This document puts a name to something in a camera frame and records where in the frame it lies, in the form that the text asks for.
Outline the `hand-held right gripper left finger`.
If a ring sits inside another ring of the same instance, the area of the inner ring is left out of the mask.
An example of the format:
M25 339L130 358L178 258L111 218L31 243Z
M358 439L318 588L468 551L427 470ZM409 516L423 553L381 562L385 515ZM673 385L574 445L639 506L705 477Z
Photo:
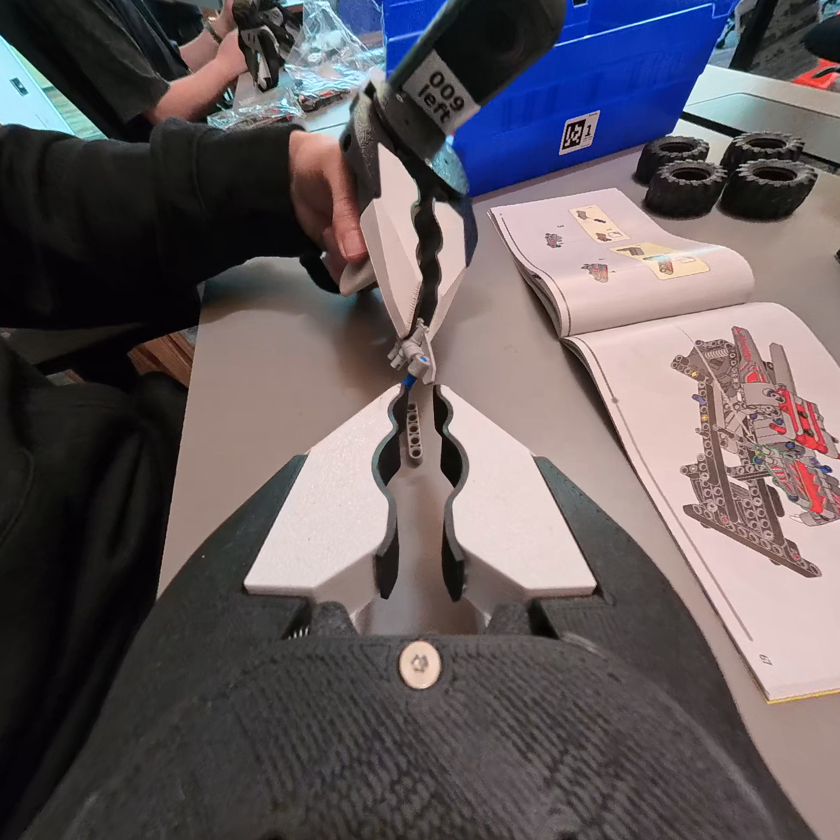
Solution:
M339 603L356 628L392 592L403 388L394 385L291 460L295 476L244 586L250 595Z

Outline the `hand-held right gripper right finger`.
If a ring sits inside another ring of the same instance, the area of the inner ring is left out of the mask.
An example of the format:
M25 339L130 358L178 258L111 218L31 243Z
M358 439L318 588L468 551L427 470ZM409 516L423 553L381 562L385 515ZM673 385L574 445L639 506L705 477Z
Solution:
M586 597L596 579L537 457L446 385L433 393L444 504L442 567L453 602L483 627L505 604Z

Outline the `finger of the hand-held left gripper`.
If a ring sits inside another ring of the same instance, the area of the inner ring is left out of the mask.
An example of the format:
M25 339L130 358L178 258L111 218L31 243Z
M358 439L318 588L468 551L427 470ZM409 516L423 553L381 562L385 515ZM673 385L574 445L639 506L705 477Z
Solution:
M400 340L416 330L423 285L413 212L419 189L403 162L383 144L376 147L381 193L360 216L376 282Z
M471 201L443 197L420 206L420 320L432 341L443 324L473 256Z

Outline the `grey toy brick assembly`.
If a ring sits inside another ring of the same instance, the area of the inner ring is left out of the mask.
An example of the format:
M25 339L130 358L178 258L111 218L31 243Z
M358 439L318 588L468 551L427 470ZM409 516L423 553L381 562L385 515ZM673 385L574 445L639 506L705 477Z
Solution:
M416 383L431 385L435 382L437 366L430 331L421 318L417 320L411 335L396 342L387 358L395 371L404 371L404 376L415 375Z

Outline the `grey toy beam with holes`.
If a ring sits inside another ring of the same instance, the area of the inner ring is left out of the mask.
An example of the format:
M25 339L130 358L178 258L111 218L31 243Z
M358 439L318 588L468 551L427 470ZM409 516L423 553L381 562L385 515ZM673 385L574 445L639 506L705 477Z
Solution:
M414 400L406 405L406 422L402 433L403 463L418 468L424 462L424 446L419 409Z

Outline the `person's left forearm black sleeve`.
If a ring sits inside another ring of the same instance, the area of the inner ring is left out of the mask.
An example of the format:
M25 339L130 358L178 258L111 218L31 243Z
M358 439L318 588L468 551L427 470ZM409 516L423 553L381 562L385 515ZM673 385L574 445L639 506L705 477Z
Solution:
M125 143L2 128L2 327L148 322L250 259L303 255L289 171L301 131L169 120Z

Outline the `another person's forearm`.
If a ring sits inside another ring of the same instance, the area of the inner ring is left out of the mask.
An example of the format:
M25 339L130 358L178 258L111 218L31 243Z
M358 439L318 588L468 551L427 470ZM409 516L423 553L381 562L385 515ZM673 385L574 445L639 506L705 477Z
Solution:
M214 58L189 76L174 81L163 98L143 116L153 125L167 119L201 120L246 70L238 35L233 31L217 46Z

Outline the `light grey adjacent desk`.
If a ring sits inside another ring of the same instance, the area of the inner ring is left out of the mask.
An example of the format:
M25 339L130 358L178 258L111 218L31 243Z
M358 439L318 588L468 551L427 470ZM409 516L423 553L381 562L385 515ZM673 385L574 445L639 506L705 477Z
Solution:
M838 84L826 91L707 66L681 119L731 138L755 131L792 134L804 143L805 162L838 174Z

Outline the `person's left hand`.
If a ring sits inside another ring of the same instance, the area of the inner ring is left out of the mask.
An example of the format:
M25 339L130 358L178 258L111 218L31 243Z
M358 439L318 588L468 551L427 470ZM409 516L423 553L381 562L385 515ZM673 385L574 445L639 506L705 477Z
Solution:
M368 256L354 175L339 142L321 133L289 135L290 201L332 280Z

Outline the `large blue plastic bin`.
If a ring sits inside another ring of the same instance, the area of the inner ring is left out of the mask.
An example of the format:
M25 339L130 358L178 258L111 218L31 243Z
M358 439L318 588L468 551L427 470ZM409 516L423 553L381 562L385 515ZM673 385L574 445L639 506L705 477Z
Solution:
M445 3L383 3L388 75ZM665 136L735 5L566 2L551 50L450 137L468 195Z

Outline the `clear plastic bag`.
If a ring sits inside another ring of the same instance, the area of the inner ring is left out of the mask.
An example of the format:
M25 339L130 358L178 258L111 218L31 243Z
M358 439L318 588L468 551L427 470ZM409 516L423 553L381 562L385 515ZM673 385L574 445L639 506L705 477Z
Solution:
M206 124L225 132L252 130L265 125L304 125L303 110L293 90L277 87L216 112Z
M359 86L371 70L384 70L385 48L365 45L330 2L302 3L302 30L286 64L291 79L304 86L346 82Z

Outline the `open instruction booklet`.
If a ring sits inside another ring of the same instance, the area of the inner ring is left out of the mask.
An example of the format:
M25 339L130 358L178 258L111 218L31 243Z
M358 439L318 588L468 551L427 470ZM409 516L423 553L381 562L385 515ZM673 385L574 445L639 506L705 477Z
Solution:
M489 210L768 702L839 686L839 379L736 251L615 188Z

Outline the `black toy tire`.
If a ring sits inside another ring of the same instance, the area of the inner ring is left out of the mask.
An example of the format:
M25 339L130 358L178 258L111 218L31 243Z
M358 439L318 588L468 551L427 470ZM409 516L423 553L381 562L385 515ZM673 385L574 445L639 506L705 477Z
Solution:
M815 168L800 161L742 163L731 173L722 191L720 209L752 221L781 220L803 204L817 176Z
M690 136L669 135L649 141L639 155L633 178L636 183L646 186L656 172L666 165L706 161L709 149L707 141Z
M730 141L720 166L731 174L752 161L798 161L803 150L804 141L790 133L741 133Z
M702 217L717 203L728 171L708 161L676 161L660 166L644 197L646 209L662 217Z

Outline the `black white toy vehicle part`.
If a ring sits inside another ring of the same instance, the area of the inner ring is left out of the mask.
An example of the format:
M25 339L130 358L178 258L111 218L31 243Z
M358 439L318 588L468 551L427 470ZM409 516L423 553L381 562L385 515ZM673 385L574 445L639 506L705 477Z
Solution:
M302 29L302 7L278 1L234 1L238 45L261 92L275 89Z

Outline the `person's black clothed torso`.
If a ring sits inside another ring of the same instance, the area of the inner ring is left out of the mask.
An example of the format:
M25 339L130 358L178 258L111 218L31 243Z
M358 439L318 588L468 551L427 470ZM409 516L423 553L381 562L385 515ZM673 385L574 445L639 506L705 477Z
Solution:
M2 838L69 769L151 609L186 395L163 373L56 385L2 342Z

